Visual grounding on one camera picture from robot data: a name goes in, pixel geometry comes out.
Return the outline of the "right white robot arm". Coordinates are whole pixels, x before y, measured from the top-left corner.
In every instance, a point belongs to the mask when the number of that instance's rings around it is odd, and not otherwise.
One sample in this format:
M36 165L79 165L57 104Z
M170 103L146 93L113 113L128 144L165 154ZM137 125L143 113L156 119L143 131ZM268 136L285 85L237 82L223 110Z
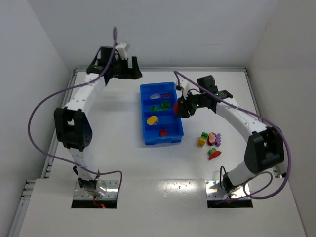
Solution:
M220 178L220 185L227 193L244 185L258 174L284 162L283 138L280 129L264 124L263 118L239 106L231 93L218 90L213 76L197 79L193 94L188 79L175 72L176 90L181 92L174 113L176 117L193 116L197 109L208 108L224 118L246 141L243 162Z

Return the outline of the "green sloped lego brick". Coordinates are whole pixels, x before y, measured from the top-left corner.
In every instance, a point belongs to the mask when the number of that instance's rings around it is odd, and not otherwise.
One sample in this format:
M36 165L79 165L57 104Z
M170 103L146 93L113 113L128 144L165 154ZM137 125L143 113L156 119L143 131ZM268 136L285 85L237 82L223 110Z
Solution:
M170 107L170 102L169 101L162 101L161 102L161 107L162 108L169 108Z

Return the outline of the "purple square lego brick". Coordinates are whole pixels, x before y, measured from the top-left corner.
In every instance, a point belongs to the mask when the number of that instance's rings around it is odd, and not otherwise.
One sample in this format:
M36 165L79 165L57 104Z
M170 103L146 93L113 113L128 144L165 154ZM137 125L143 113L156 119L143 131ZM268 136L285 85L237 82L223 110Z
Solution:
M167 98L167 97L171 97L171 93L160 94L160 98Z

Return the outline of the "small red lego brick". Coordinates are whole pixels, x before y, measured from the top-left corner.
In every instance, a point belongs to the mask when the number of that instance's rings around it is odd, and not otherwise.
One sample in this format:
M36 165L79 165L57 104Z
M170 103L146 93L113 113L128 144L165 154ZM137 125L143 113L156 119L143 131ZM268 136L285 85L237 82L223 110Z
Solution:
M160 131L159 131L159 135L160 135L160 137L168 136L165 129L160 130Z

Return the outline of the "yellow oval lego piece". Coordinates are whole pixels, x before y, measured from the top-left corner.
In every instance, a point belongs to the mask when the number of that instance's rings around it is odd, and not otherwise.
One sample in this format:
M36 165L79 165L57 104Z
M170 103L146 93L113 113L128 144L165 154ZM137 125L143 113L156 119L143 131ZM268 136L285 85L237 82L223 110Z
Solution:
M158 117L153 115L147 119L147 125L155 125L158 122Z

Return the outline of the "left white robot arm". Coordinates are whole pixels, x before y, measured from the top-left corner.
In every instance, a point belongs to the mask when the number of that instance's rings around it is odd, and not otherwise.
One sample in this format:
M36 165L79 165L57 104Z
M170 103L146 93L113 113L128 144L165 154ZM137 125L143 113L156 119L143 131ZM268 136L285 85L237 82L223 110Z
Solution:
M129 45L122 42L114 47L99 48L92 63L86 69L83 86L78 86L72 99L62 108L54 111L57 140L71 154L80 188L94 197L102 196L100 171L95 168L89 145L93 131L87 115L100 92L112 78L139 79L142 73L137 58L132 57L132 66L128 65Z

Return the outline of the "purple round lego piece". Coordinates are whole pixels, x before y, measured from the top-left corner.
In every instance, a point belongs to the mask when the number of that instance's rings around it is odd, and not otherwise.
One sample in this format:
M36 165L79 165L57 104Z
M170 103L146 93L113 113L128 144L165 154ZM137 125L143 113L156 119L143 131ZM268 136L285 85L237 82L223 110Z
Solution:
M160 98L160 94L152 94L150 96L150 99L159 99Z

